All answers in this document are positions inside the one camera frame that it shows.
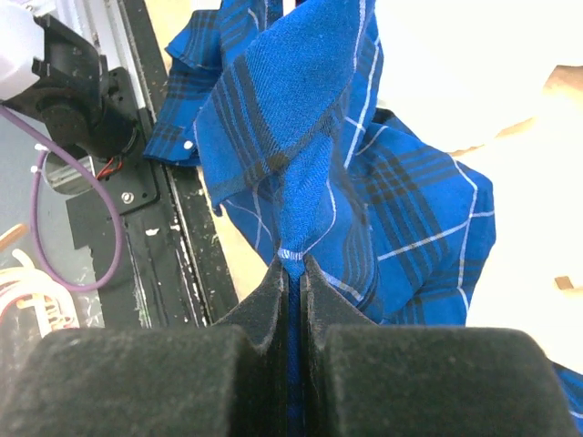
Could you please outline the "blue plaid shirt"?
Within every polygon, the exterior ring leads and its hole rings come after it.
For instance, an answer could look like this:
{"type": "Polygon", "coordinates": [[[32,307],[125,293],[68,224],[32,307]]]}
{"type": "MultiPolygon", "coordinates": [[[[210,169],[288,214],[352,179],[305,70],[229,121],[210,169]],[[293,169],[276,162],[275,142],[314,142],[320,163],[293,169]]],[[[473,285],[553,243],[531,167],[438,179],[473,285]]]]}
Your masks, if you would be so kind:
{"type": "Polygon", "coordinates": [[[464,325],[496,240],[491,182],[376,108],[372,1],[223,1],[168,45],[145,154],[201,167],[212,206],[291,279],[288,428],[307,432],[299,280],[380,325],[464,325]]]}

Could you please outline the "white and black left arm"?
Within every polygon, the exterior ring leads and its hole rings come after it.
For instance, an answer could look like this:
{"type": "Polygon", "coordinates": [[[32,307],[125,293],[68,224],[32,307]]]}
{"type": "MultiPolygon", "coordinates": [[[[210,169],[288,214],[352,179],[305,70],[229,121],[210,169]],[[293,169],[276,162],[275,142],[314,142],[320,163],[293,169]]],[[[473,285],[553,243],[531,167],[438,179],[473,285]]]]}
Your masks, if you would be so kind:
{"type": "Polygon", "coordinates": [[[103,1],[4,1],[1,102],[60,147],[109,159],[138,141],[138,105],[103,1]]]}

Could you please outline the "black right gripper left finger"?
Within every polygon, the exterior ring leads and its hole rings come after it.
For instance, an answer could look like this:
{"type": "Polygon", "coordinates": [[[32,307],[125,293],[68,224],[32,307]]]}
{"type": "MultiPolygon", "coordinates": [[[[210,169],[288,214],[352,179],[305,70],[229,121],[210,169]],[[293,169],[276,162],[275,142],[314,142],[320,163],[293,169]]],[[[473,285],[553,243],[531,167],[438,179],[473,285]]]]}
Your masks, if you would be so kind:
{"type": "Polygon", "coordinates": [[[4,436],[284,436],[288,277],[207,328],[46,336],[1,409],[4,436]]]}

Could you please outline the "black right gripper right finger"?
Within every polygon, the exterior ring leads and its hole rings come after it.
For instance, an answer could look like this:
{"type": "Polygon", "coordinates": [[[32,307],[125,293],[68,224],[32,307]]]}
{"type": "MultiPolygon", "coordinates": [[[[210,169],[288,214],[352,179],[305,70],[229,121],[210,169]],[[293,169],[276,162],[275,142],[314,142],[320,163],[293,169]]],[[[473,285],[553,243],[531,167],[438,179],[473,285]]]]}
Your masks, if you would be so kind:
{"type": "Polygon", "coordinates": [[[301,279],[310,436],[575,436],[545,353],[520,330],[379,326],[325,279],[301,279]]]}

